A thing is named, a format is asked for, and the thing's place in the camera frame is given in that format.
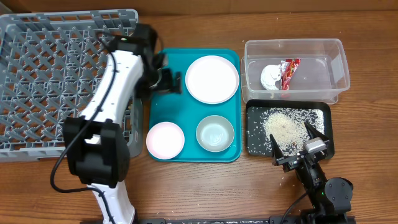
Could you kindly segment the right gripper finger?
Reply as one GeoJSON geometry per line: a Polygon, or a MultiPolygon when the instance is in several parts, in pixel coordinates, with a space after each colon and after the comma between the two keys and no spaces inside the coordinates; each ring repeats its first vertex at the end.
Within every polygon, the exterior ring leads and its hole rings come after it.
{"type": "Polygon", "coordinates": [[[321,132],[317,131],[310,123],[305,121],[304,126],[307,130],[310,139],[320,138],[323,142],[329,143],[329,138],[324,134],[322,134],[321,132]]]}
{"type": "Polygon", "coordinates": [[[280,161],[284,158],[283,152],[280,150],[277,141],[275,140],[274,136],[270,134],[270,141],[272,146],[272,164],[274,166],[279,166],[280,161]]]}

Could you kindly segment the white rice grains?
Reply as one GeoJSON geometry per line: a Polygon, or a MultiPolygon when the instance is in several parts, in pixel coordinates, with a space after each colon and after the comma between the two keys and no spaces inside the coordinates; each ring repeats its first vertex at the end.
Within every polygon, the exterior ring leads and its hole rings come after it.
{"type": "Polygon", "coordinates": [[[274,137],[285,156],[301,151],[303,143],[310,139],[304,122],[321,133],[325,132],[324,114],[319,109],[252,106],[247,109],[247,122],[247,150],[256,156],[271,156],[270,136],[274,137]]]}

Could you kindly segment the grey-green bowl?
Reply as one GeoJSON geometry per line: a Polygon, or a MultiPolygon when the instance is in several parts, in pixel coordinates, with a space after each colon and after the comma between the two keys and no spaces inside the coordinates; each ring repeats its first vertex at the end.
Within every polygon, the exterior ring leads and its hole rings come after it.
{"type": "Polygon", "coordinates": [[[196,129],[196,139],[204,150],[222,152],[232,145],[233,125],[224,117],[211,115],[203,118],[196,129]]]}

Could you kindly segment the red snack wrapper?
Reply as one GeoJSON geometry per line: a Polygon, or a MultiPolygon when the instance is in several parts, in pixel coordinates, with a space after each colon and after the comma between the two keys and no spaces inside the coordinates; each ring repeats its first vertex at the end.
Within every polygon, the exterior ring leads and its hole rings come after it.
{"type": "Polygon", "coordinates": [[[300,65],[301,60],[299,58],[288,58],[282,62],[281,66],[281,83],[280,89],[281,90],[288,90],[290,81],[300,65]]]}

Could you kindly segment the white napkin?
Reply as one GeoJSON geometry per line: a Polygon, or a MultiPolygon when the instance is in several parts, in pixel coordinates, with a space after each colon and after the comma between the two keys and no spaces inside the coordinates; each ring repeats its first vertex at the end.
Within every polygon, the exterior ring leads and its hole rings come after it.
{"type": "Polygon", "coordinates": [[[266,90],[279,90],[277,82],[281,79],[280,65],[267,65],[262,69],[260,81],[266,90]]]}

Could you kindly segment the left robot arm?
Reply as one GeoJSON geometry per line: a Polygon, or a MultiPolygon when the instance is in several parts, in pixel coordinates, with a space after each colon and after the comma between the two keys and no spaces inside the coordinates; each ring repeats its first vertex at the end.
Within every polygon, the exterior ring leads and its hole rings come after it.
{"type": "Polygon", "coordinates": [[[149,24],[137,24],[130,36],[113,35],[104,43],[108,61],[95,95],[77,118],[63,124],[65,150],[55,163],[50,184],[57,192],[55,173],[63,159],[72,175],[93,192],[104,223],[137,223],[124,179],[130,149],[123,135],[123,118],[130,97],[148,99],[154,93],[182,92],[181,74],[164,68],[165,54],[156,53],[159,36],[149,24]]]}

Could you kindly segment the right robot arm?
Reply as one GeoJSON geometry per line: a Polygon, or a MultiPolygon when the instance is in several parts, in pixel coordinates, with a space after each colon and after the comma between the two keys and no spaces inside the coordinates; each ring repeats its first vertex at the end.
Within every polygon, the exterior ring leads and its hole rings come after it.
{"type": "Polygon", "coordinates": [[[281,223],[354,223],[348,217],[353,197],[353,184],[348,179],[335,177],[327,179],[319,161],[329,154],[330,139],[317,131],[311,124],[304,123],[310,139],[303,143],[303,150],[294,156],[284,156],[273,135],[272,164],[282,166],[284,172],[295,171],[305,193],[300,196],[283,214],[281,223]],[[299,216],[291,216],[291,210],[305,197],[312,208],[303,210],[299,216]]]}

